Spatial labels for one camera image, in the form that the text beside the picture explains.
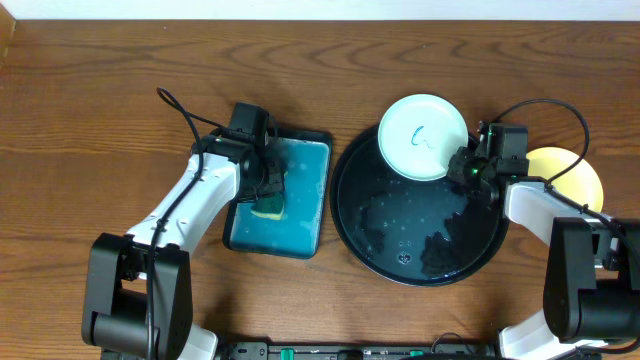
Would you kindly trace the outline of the green yellow sponge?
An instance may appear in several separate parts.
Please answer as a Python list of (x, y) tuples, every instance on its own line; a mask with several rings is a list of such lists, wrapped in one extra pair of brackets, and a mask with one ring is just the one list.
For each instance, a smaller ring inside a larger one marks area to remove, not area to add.
[(258, 199), (250, 208), (251, 213), (263, 219), (279, 221), (284, 215), (285, 199), (282, 193)]

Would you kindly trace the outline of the mint green plate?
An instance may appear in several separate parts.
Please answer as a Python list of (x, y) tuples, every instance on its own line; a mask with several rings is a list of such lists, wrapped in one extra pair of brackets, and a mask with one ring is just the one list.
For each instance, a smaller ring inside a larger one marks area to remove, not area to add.
[(447, 100), (414, 94), (387, 109), (377, 139), (391, 169), (410, 180), (427, 182), (447, 175), (449, 161), (468, 143), (468, 129), (461, 113)]

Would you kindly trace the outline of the yellow plate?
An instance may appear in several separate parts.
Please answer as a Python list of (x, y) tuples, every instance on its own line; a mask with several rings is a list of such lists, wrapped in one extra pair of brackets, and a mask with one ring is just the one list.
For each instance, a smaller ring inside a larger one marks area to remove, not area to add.
[[(527, 153), (530, 176), (550, 179), (565, 170), (578, 155), (559, 147), (543, 147)], [(587, 205), (592, 211), (600, 212), (604, 203), (604, 191), (594, 168), (585, 160), (568, 173), (552, 181), (554, 188), (580, 205)]]

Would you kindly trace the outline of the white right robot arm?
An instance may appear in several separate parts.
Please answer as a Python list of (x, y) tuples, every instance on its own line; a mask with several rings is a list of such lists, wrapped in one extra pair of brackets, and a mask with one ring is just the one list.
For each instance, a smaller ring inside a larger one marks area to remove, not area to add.
[(447, 176), (548, 245), (543, 307), (500, 331), (509, 359), (624, 354), (639, 347), (639, 223), (595, 212), (527, 174), (518, 153), (466, 147)]

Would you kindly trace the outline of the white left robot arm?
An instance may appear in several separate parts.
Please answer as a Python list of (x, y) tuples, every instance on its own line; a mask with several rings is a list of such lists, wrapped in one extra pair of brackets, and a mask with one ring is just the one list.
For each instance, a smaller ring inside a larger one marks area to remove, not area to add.
[(194, 147), (181, 178), (143, 221), (93, 243), (82, 340), (106, 358), (214, 358), (217, 336), (193, 321), (193, 252), (227, 203), (283, 189), (273, 145), (207, 140)]

